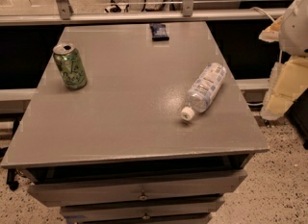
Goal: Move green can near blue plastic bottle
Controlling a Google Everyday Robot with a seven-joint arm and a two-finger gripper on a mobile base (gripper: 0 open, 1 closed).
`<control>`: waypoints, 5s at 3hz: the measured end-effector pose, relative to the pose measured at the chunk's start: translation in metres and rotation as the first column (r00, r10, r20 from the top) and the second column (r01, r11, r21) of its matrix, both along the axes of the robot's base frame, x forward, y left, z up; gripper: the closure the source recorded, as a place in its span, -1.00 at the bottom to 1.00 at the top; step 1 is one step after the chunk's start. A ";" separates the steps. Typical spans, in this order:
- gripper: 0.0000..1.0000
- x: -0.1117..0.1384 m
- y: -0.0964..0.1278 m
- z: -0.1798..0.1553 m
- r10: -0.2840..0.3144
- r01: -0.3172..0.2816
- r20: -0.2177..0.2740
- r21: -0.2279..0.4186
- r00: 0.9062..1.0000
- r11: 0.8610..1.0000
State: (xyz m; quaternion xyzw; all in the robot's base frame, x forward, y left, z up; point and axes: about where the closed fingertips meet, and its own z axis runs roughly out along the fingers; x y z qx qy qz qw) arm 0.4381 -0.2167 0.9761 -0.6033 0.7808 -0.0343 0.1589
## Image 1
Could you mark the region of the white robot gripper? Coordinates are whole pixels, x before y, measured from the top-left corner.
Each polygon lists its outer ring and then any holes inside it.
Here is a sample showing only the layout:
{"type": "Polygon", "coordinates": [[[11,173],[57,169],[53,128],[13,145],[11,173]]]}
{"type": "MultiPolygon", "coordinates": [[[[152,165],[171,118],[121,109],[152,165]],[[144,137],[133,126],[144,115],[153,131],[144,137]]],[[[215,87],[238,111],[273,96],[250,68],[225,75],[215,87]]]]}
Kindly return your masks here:
{"type": "Polygon", "coordinates": [[[269,90],[260,115],[266,120],[276,120],[308,88],[308,0],[294,0],[282,17],[261,32],[259,39],[279,40],[280,49],[294,55],[285,63],[276,62],[269,76],[269,90]]]}

